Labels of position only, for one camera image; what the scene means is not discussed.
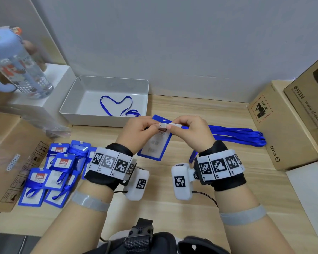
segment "id card holder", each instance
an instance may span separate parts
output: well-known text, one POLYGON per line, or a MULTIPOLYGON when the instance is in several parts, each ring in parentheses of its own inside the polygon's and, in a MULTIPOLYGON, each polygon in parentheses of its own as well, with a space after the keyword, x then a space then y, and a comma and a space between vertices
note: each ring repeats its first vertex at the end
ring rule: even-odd
POLYGON ((76 158, 75 166, 73 167, 73 169, 79 171, 80 173, 82 172, 82 169, 84 168, 86 157, 87 157, 87 154, 88 154, 88 151, 89 151, 89 147, 91 147, 90 143, 85 143, 83 141, 76 141, 76 140, 72 140, 71 141, 70 149, 69 149, 68 153, 76 154, 75 150, 73 150, 73 149, 77 149, 79 151, 86 152, 86 156, 85 157, 76 158))
POLYGON ((48 153, 47 158, 45 162, 45 168, 49 169, 49 167, 52 165, 52 160, 54 159, 55 155, 58 153, 67 153, 69 148, 69 144, 62 144, 62 143, 53 143, 51 144, 48 153))
POLYGON ((45 189, 61 191, 64 188, 68 175, 72 172, 74 161, 75 155, 57 154, 52 166, 49 168, 51 172, 46 180, 45 189))
POLYGON ((50 170, 42 168, 32 168, 28 179, 31 182, 37 183, 35 188, 24 187, 21 193, 18 205, 40 207, 45 196, 46 189, 44 189, 45 182, 50 174, 50 170))
POLYGON ((73 170, 72 174, 68 177, 67 182, 62 191, 51 190, 48 191, 44 202, 62 209, 68 200, 68 197, 79 178, 79 171, 73 170))
POLYGON ((89 163, 94 158, 94 154, 96 151, 97 151, 97 147, 89 147, 89 154, 87 155, 87 158, 85 161, 85 166, 84 166, 84 170, 83 170, 82 175, 81 175, 81 179, 85 179, 85 175, 90 170, 89 163))
MULTIPOLYGON (((171 120, 165 119, 158 115, 153 116, 154 120, 160 123, 171 123, 171 120)), ((170 130, 166 128, 160 128, 159 132, 152 136, 144 147, 137 153, 140 157, 154 159, 155 161, 161 161, 167 145, 172 137, 170 130)))

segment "human hand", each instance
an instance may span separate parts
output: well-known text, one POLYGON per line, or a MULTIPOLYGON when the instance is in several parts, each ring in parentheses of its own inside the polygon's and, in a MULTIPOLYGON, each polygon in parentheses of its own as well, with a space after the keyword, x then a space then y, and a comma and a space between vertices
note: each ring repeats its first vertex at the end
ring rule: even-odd
POLYGON ((199 116, 180 116, 173 120, 172 123, 189 126, 188 129, 182 129, 174 125, 167 125, 166 128, 199 153, 211 148, 216 141, 206 120, 199 116))
POLYGON ((140 116, 130 118, 123 131, 119 134, 116 143, 127 147, 133 154, 136 154, 147 141, 158 133, 159 122, 151 116, 140 116))

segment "id card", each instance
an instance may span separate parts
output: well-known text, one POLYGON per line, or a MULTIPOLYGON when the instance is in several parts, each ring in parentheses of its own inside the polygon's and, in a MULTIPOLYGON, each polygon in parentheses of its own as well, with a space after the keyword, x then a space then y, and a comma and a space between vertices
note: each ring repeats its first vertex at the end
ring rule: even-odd
MULTIPOLYGON (((28 179, 36 183, 41 183, 44 186, 50 172, 51 171, 47 169, 32 168, 28 179)), ((27 194, 31 189, 30 187, 24 187, 18 205, 30 207, 41 206, 46 190, 44 188, 36 189, 36 193, 33 191, 27 194)))
MULTIPOLYGON (((62 168, 64 170, 71 169, 74 165, 75 155, 59 153, 55 156, 52 166, 62 168)), ((52 170, 46 180, 45 189, 62 190, 68 178, 68 173, 52 170)))
POLYGON ((77 181, 79 175, 80 175, 79 171, 73 170, 72 174, 67 179, 64 190, 63 191, 55 191, 55 190, 48 191, 44 199, 44 202, 60 209, 63 208, 66 201, 68 200, 71 190, 74 188, 75 182, 77 181))
MULTIPOLYGON (((91 147, 91 144, 85 143, 83 141, 72 140, 70 147, 81 150, 81 151, 86 151, 86 153, 88 153, 89 147, 91 147)), ((86 157, 76 158, 75 167, 73 167, 73 169, 81 173, 82 169, 84 168, 85 161, 86 161, 86 157)))
MULTIPOLYGON (((171 123, 171 120, 165 119, 158 115, 153 116, 154 120, 161 123, 171 123)), ((140 157, 154 159, 155 161, 161 161, 167 145, 172 137, 170 130, 166 128, 159 129, 159 132, 152 136, 144 147, 137 153, 140 157)))
POLYGON ((86 158, 86 162, 85 162, 84 170, 83 170, 82 175, 81 175, 81 179, 85 179, 85 175, 90 170, 89 162, 87 163, 87 160, 90 158, 92 161, 92 159, 94 158, 94 154, 95 154, 96 150, 97 150, 97 147, 89 147, 89 154, 87 155, 87 158, 86 158))
POLYGON ((62 153, 62 154, 67 153, 68 148, 69 148, 69 144, 62 144, 62 143, 51 144, 48 150, 48 154, 47 154, 48 157, 46 158, 45 168, 49 169, 49 167, 52 165, 52 160, 54 159, 55 155, 58 153, 62 153))

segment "black cable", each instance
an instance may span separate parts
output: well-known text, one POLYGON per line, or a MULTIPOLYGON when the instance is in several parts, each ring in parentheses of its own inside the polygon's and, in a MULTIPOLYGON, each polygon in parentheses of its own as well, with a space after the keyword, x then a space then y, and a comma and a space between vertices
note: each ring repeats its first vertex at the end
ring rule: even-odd
POLYGON ((200 194, 202 194, 202 195, 205 195, 205 196, 209 197, 209 198, 218 206, 218 204, 217 204, 217 202, 215 201, 215 199, 212 198, 211 196, 209 196, 208 194, 203 193, 203 192, 197 192, 197 191, 192 191, 192 193, 200 193, 200 194))

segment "plastic water bottle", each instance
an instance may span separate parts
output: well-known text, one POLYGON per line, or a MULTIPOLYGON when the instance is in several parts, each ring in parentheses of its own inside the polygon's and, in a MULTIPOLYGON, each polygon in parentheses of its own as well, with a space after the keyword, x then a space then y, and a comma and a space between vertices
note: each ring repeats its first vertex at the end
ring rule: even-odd
POLYGON ((28 54, 19 37, 10 29, 0 29, 0 72, 12 84, 3 85, 1 92, 12 92, 16 88, 32 99, 42 99, 53 91, 52 84, 28 54))

